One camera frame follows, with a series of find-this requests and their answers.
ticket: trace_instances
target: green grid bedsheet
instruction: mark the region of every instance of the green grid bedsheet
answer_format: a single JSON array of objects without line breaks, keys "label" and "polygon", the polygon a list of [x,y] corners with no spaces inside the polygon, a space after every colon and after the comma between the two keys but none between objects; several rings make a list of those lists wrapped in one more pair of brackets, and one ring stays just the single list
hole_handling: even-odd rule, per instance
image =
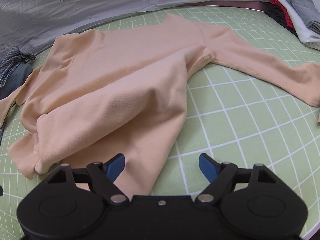
[{"label": "green grid bedsheet", "polygon": [[[157,24],[167,13],[191,21],[229,26],[252,45],[265,49],[292,67],[320,62],[320,52],[299,40],[264,13],[225,7],[173,8],[143,13],[96,27],[117,30]],[[39,67],[49,50],[38,55]],[[319,109],[310,107],[282,89],[244,73],[209,64],[187,85],[188,117],[153,188],[154,195],[190,194],[208,182],[198,167],[200,153],[218,162],[231,161],[241,168],[264,163],[306,202],[308,221],[302,236],[320,221]],[[19,239],[16,219],[21,199],[41,181],[27,180],[11,162],[7,148],[27,133],[20,123],[22,107],[10,113],[0,146],[0,238]]]}]

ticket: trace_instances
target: folded clothes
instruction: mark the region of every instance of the folded clothes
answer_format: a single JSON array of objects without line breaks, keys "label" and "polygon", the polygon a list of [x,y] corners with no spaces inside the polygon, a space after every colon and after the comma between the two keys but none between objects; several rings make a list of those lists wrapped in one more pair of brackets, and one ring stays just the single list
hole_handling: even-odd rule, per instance
[{"label": "folded clothes", "polygon": [[286,0],[278,1],[287,9],[299,40],[310,48],[320,49],[320,34],[314,32],[313,30],[309,30],[304,25],[297,11]]},{"label": "folded clothes", "polygon": [[288,11],[286,8],[284,8],[284,6],[278,1],[278,0],[270,0],[270,2],[276,6],[279,6],[280,9],[282,10],[282,13],[284,15],[284,19],[285,19],[285,22],[287,24],[287,26],[291,29],[294,29],[294,26],[293,26],[293,23],[291,21],[291,18],[288,14]]},{"label": "folded clothes", "polygon": [[286,0],[299,14],[304,25],[320,34],[320,14],[312,0]]},{"label": "folded clothes", "polygon": [[10,158],[31,179],[60,160],[81,168],[123,153],[115,184],[128,196],[149,194],[187,115],[187,80],[209,62],[320,106],[320,64],[291,68],[228,27],[168,14],[157,25],[56,38],[44,65],[0,100],[7,111],[25,103],[29,133]]},{"label": "folded clothes", "polygon": [[286,28],[289,32],[291,32],[296,37],[298,36],[294,28],[290,28],[287,25],[287,21],[285,19],[284,13],[282,9],[272,3],[266,4],[266,9],[264,10],[264,13],[274,19],[277,23],[279,23],[282,27]]}]

